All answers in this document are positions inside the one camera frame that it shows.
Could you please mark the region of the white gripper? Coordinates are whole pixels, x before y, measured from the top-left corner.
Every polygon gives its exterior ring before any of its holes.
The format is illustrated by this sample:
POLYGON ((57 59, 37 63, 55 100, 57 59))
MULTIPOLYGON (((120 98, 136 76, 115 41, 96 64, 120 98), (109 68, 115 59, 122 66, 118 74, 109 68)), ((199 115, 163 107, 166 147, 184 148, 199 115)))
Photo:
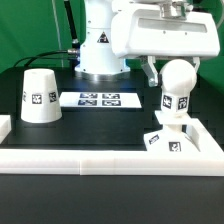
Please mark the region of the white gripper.
POLYGON ((111 47, 118 58, 140 57, 150 87, 159 84, 155 57, 193 57, 197 73, 199 57, 215 57, 220 44, 209 13, 191 11, 185 19, 164 18, 161 6, 126 3, 111 22, 111 47))

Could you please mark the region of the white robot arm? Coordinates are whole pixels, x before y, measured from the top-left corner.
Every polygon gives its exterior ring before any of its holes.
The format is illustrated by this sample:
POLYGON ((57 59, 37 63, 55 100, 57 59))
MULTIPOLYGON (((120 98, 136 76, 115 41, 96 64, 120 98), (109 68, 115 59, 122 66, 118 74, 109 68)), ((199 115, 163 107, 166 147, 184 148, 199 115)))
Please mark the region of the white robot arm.
POLYGON ((86 39, 76 71, 110 80, 138 58, 151 86, 159 84, 156 60, 183 58, 199 64, 219 54, 212 15, 187 0, 84 0, 86 39))

